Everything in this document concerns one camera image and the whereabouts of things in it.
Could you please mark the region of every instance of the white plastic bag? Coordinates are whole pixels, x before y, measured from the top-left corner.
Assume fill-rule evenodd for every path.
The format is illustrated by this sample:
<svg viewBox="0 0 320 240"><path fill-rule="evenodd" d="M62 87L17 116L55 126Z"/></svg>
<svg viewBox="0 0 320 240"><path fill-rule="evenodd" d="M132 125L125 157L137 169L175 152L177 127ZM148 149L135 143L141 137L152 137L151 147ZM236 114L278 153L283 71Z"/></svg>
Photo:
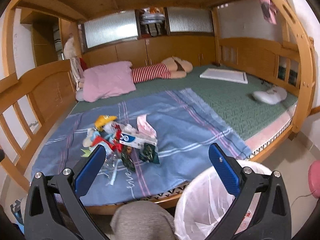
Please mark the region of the white plastic bag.
<svg viewBox="0 0 320 240"><path fill-rule="evenodd" d="M271 175L271 170L260 163L241 161L255 173ZM254 214L260 193L256 193L237 233L245 230ZM197 176L183 191L174 216L175 234L180 240L204 240L220 222L234 196L224 187L214 167Z"/></svg>

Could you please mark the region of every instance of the red and white striped fabric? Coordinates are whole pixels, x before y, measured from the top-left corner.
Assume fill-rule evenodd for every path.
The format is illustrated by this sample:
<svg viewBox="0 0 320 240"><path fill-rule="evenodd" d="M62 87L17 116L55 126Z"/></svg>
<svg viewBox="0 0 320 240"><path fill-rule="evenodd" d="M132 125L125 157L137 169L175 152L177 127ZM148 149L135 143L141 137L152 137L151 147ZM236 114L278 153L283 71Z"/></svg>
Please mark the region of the red and white striped fabric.
<svg viewBox="0 0 320 240"><path fill-rule="evenodd" d="M166 65L156 64L141 68L133 68L131 72L133 83L145 82L157 78L170 79L171 73Z"/></svg>

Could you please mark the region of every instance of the blue gripper pad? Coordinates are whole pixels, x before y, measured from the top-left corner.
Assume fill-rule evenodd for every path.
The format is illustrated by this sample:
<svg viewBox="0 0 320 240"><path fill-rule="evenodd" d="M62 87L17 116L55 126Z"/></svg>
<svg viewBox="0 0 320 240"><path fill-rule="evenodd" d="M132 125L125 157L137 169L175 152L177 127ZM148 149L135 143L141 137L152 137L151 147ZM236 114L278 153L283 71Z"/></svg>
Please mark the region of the blue gripper pad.
<svg viewBox="0 0 320 240"><path fill-rule="evenodd" d="M228 193L238 197L240 194L240 179L235 171L231 168L230 164L226 160L226 155L223 153L217 143L210 145L209 159Z"/></svg>
<svg viewBox="0 0 320 240"><path fill-rule="evenodd" d="M103 146L97 146L88 158L81 158L78 162L84 164L83 168L75 178L75 193L77 197L88 193L94 179L106 160L106 150Z"/></svg>

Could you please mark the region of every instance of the pile of trash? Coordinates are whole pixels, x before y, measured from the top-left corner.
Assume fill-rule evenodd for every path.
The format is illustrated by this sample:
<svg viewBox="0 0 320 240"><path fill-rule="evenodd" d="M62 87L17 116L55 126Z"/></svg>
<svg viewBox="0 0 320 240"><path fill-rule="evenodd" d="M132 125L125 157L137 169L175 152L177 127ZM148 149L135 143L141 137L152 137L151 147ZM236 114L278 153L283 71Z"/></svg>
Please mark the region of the pile of trash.
<svg viewBox="0 0 320 240"><path fill-rule="evenodd" d="M119 162L135 171L135 165L131 158L132 148L139 150L139 159L144 162L159 164L157 151L156 131L147 122L147 115L137 117L135 129L130 124L123 125L116 122L116 116L100 115L93 128L87 130L87 136L83 140L81 149L82 157L89 157L93 150L102 145L106 150L106 160L99 174L104 174L113 185L116 179L116 171Z"/></svg>

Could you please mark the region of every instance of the silver bolt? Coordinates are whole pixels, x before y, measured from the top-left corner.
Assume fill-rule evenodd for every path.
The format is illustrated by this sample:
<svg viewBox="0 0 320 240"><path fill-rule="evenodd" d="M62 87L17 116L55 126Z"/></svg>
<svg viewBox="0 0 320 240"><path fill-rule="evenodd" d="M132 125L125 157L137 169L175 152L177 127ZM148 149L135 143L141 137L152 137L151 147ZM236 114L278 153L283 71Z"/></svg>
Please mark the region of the silver bolt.
<svg viewBox="0 0 320 240"><path fill-rule="evenodd" d="M244 167L244 168L243 168L243 171L244 171L244 173L246 173L246 174L250 174L250 173L252 172L252 169L249 168L249 167Z"/></svg>
<svg viewBox="0 0 320 240"><path fill-rule="evenodd" d="M42 173L41 173L41 172L37 172L37 173L35 174L36 179L39 179L41 176L42 176Z"/></svg>
<svg viewBox="0 0 320 240"><path fill-rule="evenodd" d="M281 177L281 173L279 171L274 171L273 175L276 176L277 178Z"/></svg>
<svg viewBox="0 0 320 240"><path fill-rule="evenodd" d="M63 170L63 175L69 175L71 173L71 170L69 168L66 168Z"/></svg>

